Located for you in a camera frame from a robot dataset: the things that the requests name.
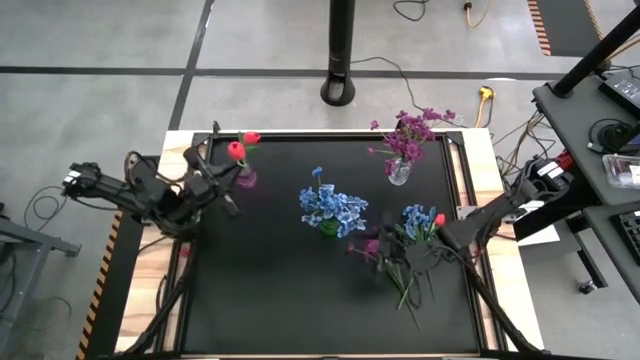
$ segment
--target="black floor stripe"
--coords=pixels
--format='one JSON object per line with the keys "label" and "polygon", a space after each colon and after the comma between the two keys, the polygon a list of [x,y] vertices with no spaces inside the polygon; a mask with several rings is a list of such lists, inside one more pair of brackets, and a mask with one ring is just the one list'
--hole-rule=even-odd
{"label": "black floor stripe", "polygon": [[179,68],[0,66],[0,74],[180,76]]}
{"label": "black floor stripe", "polygon": [[180,121],[182,120],[184,105],[187,102],[189,88],[191,87],[191,81],[193,80],[196,65],[198,64],[198,57],[200,56],[200,50],[202,49],[204,35],[207,32],[209,16],[211,15],[211,11],[213,10],[214,2],[215,0],[207,0],[204,3],[204,8],[202,9],[202,14],[200,15],[200,22],[198,23],[198,29],[196,30],[196,37],[195,39],[193,39],[193,46],[191,47],[191,53],[189,54],[189,60],[187,61],[187,68],[185,69],[185,74],[182,77],[182,83],[180,84],[180,89],[178,90],[176,103],[173,106],[173,112],[171,113],[169,130],[178,130],[180,128]]}
{"label": "black floor stripe", "polygon": [[[408,79],[434,80],[486,80],[507,78],[514,80],[558,80],[564,73],[520,73],[520,72],[474,72],[474,71],[403,71]],[[196,69],[195,76],[217,77],[277,77],[277,78],[324,78],[327,70],[322,69]],[[354,78],[402,78],[396,70],[351,70]]]}

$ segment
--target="red flower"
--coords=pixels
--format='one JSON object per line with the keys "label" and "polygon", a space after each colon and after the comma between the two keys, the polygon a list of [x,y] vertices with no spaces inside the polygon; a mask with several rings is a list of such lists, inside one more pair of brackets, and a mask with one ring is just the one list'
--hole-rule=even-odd
{"label": "red flower", "polygon": [[242,140],[244,141],[245,144],[255,145],[260,141],[260,134],[255,132],[249,132],[244,134],[244,136],[242,137]]}
{"label": "red flower", "polygon": [[445,222],[446,220],[445,220],[444,214],[438,214],[436,216],[436,220],[434,221],[437,227],[444,226]]}
{"label": "red flower", "polygon": [[227,151],[229,152],[229,156],[235,161],[243,160],[247,156],[244,145],[237,141],[232,141]]}

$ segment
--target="concrete floor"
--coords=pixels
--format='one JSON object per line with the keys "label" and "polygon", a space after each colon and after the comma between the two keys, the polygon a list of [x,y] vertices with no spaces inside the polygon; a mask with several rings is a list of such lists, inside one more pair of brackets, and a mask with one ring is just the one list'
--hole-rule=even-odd
{"label": "concrete floor", "polygon": [[[0,66],[184,68],[204,0],[0,0]],[[384,56],[405,70],[460,72],[565,72],[578,59],[545,57],[535,37],[526,1],[495,5],[476,30],[466,28],[460,1],[432,0],[425,18],[399,17],[390,0],[360,1],[353,58]],[[474,2],[480,9],[486,1]],[[632,0],[593,0],[603,31],[632,8]],[[327,63],[328,1],[217,0],[197,65],[199,68],[323,69]],[[640,47],[621,65],[640,63]],[[381,61],[354,69],[394,70]],[[70,163],[96,161],[119,176],[123,156],[135,149],[158,154],[169,125],[180,76],[0,74],[0,200],[20,219],[31,195],[57,185]],[[180,129],[363,128],[372,119],[392,126],[399,109],[410,109],[402,79],[355,79],[357,97],[344,108],[321,102],[319,78],[196,77]],[[496,139],[529,119],[531,90],[543,81],[411,80],[421,106],[451,108],[473,125],[480,85],[497,97],[490,131]],[[555,138],[552,130],[540,137]],[[505,156],[517,140],[495,147]],[[561,150],[556,145],[551,154]],[[520,161],[540,152],[525,143]],[[95,285],[112,214],[74,203],[45,229],[82,244],[78,258],[52,254],[37,289],[34,321],[62,319],[45,332],[31,332],[20,355],[45,353],[69,359],[76,353]],[[640,307],[597,240],[586,242],[610,287],[590,296],[575,291],[585,279],[577,256],[545,263],[523,258],[547,348],[571,355],[637,358]],[[51,296],[62,296],[65,308]]]}

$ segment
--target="pole base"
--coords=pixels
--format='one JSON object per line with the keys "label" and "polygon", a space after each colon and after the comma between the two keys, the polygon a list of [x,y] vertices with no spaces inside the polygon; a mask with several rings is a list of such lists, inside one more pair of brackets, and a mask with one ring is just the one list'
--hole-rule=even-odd
{"label": "pole base", "polygon": [[348,105],[356,97],[356,87],[351,81],[351,76],[336,75],[331,71],[327,74],[327,80],[322,84],[320,97],[331,106]]}

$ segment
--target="small vase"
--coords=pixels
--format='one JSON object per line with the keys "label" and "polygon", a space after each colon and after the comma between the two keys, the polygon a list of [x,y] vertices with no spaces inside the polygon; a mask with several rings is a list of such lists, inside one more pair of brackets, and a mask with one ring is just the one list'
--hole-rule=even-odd
{"label": "small vase", "polygon": [[389,182],[393,185],[404,185],[409,179],[413,164],[408,161],[403,161],[401,157],[397,157],[393,160],[393,171],[389,175]]}
{"label": "small vase", "polygon": [[240,170],[240,174],[238,174],[238,179],[236,179],[236,184],[244,189],[251,189],[256,186],[256,182],[258,181],[258,174],[249,166],[242,168]]}
{"label": "small vase", "polygon": [[322,220],[320,222],[320,231],[326,237],[336,237],[338,235],[338,228],[340,227],[340,222],[336,219],[328,219]]}

